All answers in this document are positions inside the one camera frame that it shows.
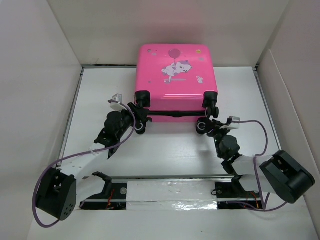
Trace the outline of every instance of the screw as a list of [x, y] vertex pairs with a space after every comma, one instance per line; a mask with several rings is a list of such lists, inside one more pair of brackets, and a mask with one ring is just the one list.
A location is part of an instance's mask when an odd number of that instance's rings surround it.
[[120, 189], [120, 193], [121, 193], [122, 195], [127, 194], [127, 189], [126, 189], [125, 187], [122, 187], [122, 188]]

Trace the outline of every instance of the pink balloon graphic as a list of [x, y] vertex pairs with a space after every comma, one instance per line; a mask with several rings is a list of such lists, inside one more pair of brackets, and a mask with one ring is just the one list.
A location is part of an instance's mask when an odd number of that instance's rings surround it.
[[179, 49], [174, 48], [169, 50], [169, 56], [173, 59], [177, 59], [178, 57], [180, 57], [180, 54], [181, 52]]

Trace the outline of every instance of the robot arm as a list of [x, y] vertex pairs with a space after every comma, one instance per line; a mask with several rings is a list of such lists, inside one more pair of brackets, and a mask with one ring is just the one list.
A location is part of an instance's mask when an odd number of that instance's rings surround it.
[[214, 138], [217, 156], [223, 159], [223, 169], [235, 176], [233, 182], [244, 191], [258, 192], [259, 181], [264, 192], [276, 193], [285, 202], [294, 204], [315, 184], [313, 176], [283, 150], [267, 156], [241, 155], [237, 139], [228, 135], [232, 129], [238, 128], [239, 118], [229, 117], [226, 124], [199, 118], [197, 125], [199, 123], [205, 126], [201, 133]]

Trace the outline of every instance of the pink suitcase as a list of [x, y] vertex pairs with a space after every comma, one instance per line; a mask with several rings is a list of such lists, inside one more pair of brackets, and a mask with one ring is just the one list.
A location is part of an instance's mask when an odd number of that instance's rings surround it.
[[153, 122], [197, 122], [210, 104], [216, 107], [217, 96], [207, 46], [146, 44], [140, 48], [135, 102], [150, 110]]

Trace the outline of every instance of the black caster wheel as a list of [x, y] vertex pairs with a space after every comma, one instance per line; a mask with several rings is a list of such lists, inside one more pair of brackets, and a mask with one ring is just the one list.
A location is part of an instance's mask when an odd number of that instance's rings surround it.
[[142, 123], [142, 122], [137, 122], [137, 123], [135, 124], [135, 127], [134, 127], [135, 132], [136, 132], [137, 134], [139, 134], [139, 135], [144, 134], [144, 133], [146, 132], [146, 126], [147, 126], [147, 123], [146, 123], [146, 122], [144, 122], [144, 123]]
[[200, 135], [204, 135], [206, 133], [206, 123], [203, 121], [198, 121], [196, 123], [196, 132]]
[[213, 118], [217, 119], [219, 117], [219, 108], [216, 106], [213, 111]]
[[219, 108], [216, 106], [214, 108], [207, 107], [205, 109], [205, 116], [207, 118], [210, 118], [210, 116], [213, 116], [214, 119], [219, 117]]

